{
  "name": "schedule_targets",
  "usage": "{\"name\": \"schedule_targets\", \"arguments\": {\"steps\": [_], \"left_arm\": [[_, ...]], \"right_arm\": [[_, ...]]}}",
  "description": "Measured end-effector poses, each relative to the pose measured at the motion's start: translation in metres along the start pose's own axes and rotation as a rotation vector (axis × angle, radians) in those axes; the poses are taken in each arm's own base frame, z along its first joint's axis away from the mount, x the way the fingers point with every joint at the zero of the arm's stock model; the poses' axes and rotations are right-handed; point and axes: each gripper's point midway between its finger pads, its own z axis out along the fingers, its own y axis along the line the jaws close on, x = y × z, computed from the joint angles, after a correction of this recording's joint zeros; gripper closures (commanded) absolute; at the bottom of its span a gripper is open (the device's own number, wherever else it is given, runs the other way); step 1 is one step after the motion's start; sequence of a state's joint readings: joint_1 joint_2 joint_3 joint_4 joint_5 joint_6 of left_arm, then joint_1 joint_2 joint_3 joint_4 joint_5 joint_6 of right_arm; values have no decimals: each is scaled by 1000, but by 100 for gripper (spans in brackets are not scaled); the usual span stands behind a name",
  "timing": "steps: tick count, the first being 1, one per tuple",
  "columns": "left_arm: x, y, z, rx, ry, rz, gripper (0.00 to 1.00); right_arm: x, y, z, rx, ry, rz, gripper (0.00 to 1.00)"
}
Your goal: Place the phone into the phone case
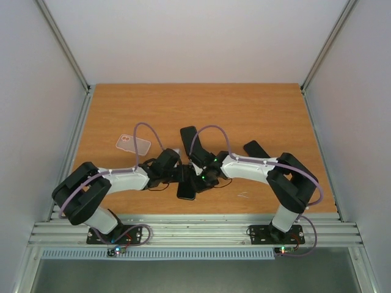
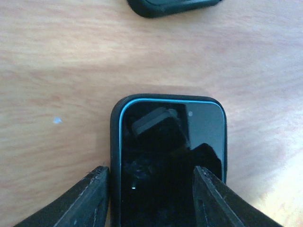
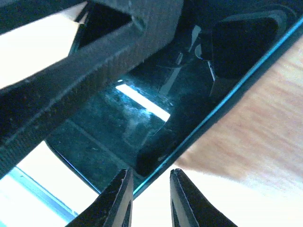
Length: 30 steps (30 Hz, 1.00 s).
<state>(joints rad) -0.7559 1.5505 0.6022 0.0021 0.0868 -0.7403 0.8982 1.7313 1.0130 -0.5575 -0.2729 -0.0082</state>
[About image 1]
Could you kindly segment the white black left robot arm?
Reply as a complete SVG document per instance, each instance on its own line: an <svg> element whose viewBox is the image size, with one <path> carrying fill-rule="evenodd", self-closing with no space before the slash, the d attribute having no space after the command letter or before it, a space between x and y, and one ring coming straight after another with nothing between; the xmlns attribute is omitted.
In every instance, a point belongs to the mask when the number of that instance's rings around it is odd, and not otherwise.
<svg viewBox="0 0 391 293"><path fill-rule="evenodd" d="M54 189L52 198L60 207L59 216L64 215L72 225L88 225L109 243L116 243L123 236L123 228L112 212L100 206L105 196L169 184L180 163L179 153L169 148L156 159L131 168L98 168L85 162Z"/></svg>

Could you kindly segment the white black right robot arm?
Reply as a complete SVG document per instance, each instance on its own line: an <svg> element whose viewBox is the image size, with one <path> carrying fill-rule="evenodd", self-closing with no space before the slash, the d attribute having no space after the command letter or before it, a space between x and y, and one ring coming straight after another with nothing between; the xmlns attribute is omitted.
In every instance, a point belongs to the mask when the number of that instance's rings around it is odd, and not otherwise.
<svg viewBox="0 0 391 293"><path fill-rule="evenodd" d="M189 160L196 192L212 189L220 179L246 179L268 185L279 201L279 207L266 230L273 244L281 244L291 235L291 227L310 205L319 182L292 154L280 157L245 157L228 151L218 155L204 149L191 151Z"/></svg>

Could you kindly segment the white phone case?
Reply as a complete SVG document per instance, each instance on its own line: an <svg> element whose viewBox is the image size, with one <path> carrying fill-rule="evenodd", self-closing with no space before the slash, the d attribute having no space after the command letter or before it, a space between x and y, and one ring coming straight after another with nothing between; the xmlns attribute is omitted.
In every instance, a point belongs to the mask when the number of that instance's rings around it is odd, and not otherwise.
<svg viewBox="0 0 391 293"><path fill-rule="evenodd" d="M128 134L122 134L115 144L115 147L129 153L135 153L137 151L138 155L145 156L151 145L151 141L140 139L138 137L134 138Z"/></svg>

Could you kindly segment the black silicone phone case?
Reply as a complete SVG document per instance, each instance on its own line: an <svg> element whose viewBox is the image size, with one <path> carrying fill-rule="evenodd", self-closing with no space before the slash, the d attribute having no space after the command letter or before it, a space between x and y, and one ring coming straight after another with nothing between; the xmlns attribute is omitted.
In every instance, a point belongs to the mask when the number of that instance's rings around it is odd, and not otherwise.
<svg viewBox="0 0 391 293"><path fill-rule="evenodd" d="M195 152L201 151L203 149L199 137L197 137L194 143L192 143L196 134L197 128L195 126L187 126L180 129L181 139L187 156L189 156L191 153L191 145L193 145L192 150Z"/></svg>

